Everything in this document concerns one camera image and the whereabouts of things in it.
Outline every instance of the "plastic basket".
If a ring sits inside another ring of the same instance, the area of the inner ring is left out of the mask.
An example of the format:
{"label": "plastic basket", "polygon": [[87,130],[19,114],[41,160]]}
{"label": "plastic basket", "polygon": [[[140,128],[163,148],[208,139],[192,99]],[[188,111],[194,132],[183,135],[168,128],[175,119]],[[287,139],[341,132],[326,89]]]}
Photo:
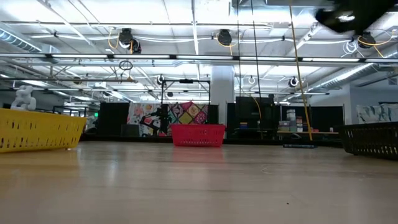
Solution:
{"label": "plastic basket", "polygon": [[175,146],[220,147],[225,126],[219,124],[172,124]]}
{"label": "plastic basket", "polygon": [[76,147],[86,118],[0,109],[0,152]]}

